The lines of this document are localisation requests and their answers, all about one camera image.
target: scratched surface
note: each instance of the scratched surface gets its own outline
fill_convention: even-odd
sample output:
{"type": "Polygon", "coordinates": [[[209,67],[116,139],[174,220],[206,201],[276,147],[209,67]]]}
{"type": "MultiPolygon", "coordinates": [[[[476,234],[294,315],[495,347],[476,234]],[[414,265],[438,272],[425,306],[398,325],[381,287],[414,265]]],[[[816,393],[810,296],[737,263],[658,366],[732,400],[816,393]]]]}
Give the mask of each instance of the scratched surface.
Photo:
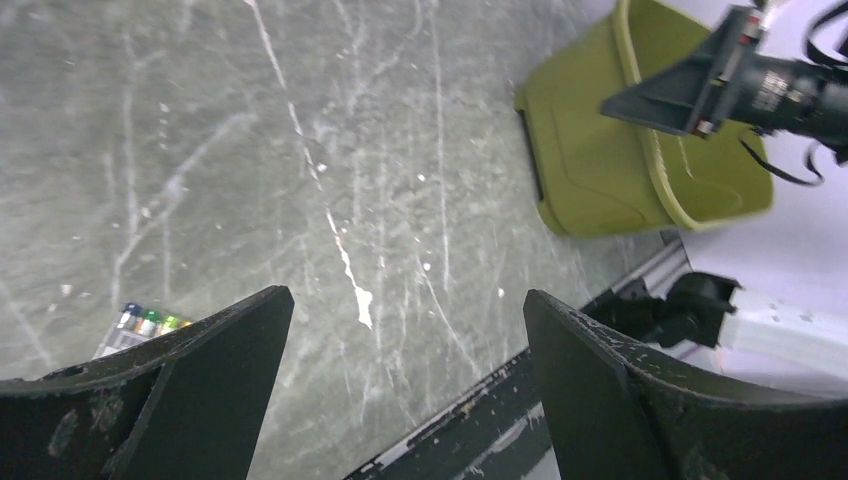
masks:
{"type": "Polygon", "coordinates": [[[297,308],[251,471],[332,479],[656,235],[552,236],[514,83],[569,0],[0,2],[0,377],[89,359],[127,301],[297,308]]]}

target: plastic bin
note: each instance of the plastic bin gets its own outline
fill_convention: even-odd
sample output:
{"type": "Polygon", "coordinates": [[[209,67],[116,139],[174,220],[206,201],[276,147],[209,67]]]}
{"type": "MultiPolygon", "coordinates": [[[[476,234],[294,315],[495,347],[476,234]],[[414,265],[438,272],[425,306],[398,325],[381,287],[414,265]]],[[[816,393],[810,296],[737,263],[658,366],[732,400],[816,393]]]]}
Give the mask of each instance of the plastic bin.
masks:
{"type": "MultiPolygon", "coordinates": [[[[560,235],[703,230],[768,210],[774,186],[741,147],[745,125],[709,140],[604,117],[603,100],[691,53],[709,29],[657,0],[619,0],[518,89],[538,210],[560,235]]],[[[759,139],[751,145],[763,158],[759,139]]]]}

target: gray table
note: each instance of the gray table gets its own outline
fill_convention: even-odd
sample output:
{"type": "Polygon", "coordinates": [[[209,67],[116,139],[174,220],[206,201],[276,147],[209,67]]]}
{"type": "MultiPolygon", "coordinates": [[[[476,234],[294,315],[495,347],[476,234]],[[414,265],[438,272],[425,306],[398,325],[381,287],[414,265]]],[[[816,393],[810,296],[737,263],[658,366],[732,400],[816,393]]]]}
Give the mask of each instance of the gray table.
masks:
{"type": "Polygon", "coordinates": [[[0,377],[91,357],[126,301],[295,293],[251,472],[333,479],[658,235],[542,225],[511,92],[568,0],[0,5],[0,377]]]}

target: gray tabletop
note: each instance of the gray tabletop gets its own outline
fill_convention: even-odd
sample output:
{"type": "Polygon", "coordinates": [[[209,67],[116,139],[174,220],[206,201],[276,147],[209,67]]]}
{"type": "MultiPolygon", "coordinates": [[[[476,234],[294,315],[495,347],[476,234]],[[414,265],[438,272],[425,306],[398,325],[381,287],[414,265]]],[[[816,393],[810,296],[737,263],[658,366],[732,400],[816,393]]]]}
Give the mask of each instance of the gray tabletop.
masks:
{"type": "Polygon", "coordinates": [[[292,288],[251,478],[333,479],[658,235],[550,234],[512,90],[569,0],[0,4],[0,377],[90,359],[127,301],[292,288]]]}

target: green bin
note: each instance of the green bin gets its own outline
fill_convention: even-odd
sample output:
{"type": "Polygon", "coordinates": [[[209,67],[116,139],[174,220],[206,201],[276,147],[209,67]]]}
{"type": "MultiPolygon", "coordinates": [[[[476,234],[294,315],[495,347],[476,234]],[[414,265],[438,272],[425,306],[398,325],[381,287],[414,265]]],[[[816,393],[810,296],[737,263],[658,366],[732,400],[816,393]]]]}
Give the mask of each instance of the green bin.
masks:
{"type": "MultiPolygon", "coordinates": [[[[604,99],[683,59],[709,32],[657,0],[619,0],[516,91],[539,214],[551,230],[582,237],[703,230],[771,207],[771,175],[738,141],[747,126],[728,122],[703,140],[598,113],[604,99]]],[[[751,146],[766,158],[762,140],[751,146]]]]}

